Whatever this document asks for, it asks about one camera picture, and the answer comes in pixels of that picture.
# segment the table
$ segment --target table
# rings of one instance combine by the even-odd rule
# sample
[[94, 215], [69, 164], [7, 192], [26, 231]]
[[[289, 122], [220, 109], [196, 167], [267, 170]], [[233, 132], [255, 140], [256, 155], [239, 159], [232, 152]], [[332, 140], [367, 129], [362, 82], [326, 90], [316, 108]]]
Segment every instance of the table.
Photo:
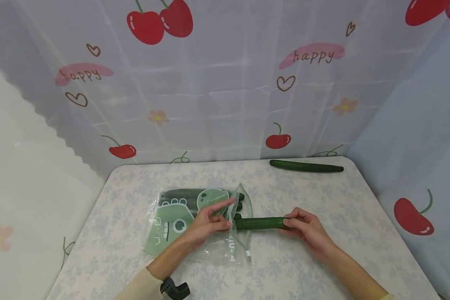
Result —
[[[268, 160], [123, 165], [110, 174], [48, 299], [113, 299], [149, 261], [143, 217], [163, 188], [243, 183], [255, 217], [300, 207], [316, 214], [332, 239], [399, 299], [439, 299], [355, 164], [345, 157], [291, 159], [341, 165], [342, 173], [279, 170]], [[349, 299], [297, 240], [254, 231], [252, 262], [187, 261], [172, 275], [197, 299]]]

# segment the cherry stem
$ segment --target cherry stem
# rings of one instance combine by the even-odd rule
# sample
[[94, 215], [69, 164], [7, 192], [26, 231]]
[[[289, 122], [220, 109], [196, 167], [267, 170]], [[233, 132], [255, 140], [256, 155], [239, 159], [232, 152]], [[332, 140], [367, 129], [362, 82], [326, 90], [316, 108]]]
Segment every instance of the cherry stem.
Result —
[[138, 0], [135, 0], [135, 3], [137, 4], [137, 6], [138, 6], [138, 10], [140, 10], [140, 13], [142, 13], [142, 15], [143, 15], [143, 10], [142, 10], [142, 7], [140, 6], [140, 3], [138, 3]]
[[273, 123], [278, 126], [278, 128], [280, 129], [280, 132], [278, 133], [278, 135], [281, 135], [282, 134], [282, 127], [278, 123], [275, 123], [275, 122], [273, 122]]
[[428, 190], [428, 195], [430, 196], [430, 202], [428, 203], [428, 206], [425, 207], [424, 210], [422, 210], [421, 212], [419, 212], [419, 214], [424, 214], [424, 213], [426, 213], [426, 212], [432, 207], [432, 204], [433, 204], [433, 196], [432, 196], [432, 193], [430, 192], [430, 190], [429, 190], [429, 189], [427, 189], [427, 190]]
[[340, 148], [341, 146], [343, 146], [343, 144], [340, 145], [340, 146], [338, 146], [338, 147], [336, 147], [335, 149], [330, 150], [330, 151], [322, 151], [322, 152], [318, 152], [318, 153], [312, 155], [311, 158], [312, 158], [312, 157], [314, 158], [314, 157], [316, 157], [317, 155], [322, 154], [322, 153], [326, 153], [326, 154], [327, 154], [326, 157], [334, 157], [334, 156], [338, 155], [338, 153], [336, 153], [335, 150], [338, 149], [338, 148]]
[[119, 143], [117, 143], [117, 141], [116, 140], [114, 140], [114, 139], [112, 139], [111, 137], [109, 137], [108, 135], [102, 135], [102, 136], [105, 136], [105, 137], [107, 137], [107, 138], [109, 138], [109, 139], [111, 139], [112, 141], [114, 141], [117, 145], [118, 145], [118, 147], [120, 147], [120, 144]]
[[165, 8], [168, 9], [168, 5], [166, 5], [165, 1], [164, 0], [160, 0], [160, 1], [162, 1], [162, 3], [165, 6]]

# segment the cartoon eye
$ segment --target cartoon eye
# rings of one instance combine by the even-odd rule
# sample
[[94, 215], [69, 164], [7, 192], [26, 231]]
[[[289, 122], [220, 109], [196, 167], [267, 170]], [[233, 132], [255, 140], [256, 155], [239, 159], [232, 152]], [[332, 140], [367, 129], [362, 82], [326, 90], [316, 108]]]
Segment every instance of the cartoon eye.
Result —
[[187, 229], [187, 223], [182, 219], [177, 219], [173, 222], [173, 231], [182, 233]]

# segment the hand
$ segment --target hand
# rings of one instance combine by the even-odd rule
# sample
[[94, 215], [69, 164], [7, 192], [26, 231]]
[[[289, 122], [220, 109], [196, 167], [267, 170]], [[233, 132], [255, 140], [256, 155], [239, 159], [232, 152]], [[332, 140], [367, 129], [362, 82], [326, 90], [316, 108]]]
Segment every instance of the hand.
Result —
[[192, 252], [202, 246], [211, 234], [217, 231], [227, 231], [232, 223], [228, 222], [222, 215], [212, 215], [213, 212], [219, 211], [234, 202], [235, 198], [231, 198], [200, 209], [190, 227], [175, 241]]
[[278, 231], [302, 240], [320, 262], [328, 265], [330, 256], [339, 248], [328, 236], [317, 216], [296, 207], [285, 218], [289, 218], [284, 220], [284, 224], [290, 229]]

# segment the beige sleeve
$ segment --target beige sleeve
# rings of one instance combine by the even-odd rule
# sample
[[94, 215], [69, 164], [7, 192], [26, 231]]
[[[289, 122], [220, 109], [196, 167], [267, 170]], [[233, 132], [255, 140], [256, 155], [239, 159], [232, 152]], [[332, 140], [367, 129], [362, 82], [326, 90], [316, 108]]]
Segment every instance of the beige sleeve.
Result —
[[153, 277], [143, 268], [130, 283], [115, 297], [115, 300], [156, 300], [163, 299], [160, 285], [163, 282]]
[[382, 297], [380, 300], [394, 300], [394, 299], [395, 299], [395, 297], [393, 297], [393, 295], [388, 294], [387, 296]]

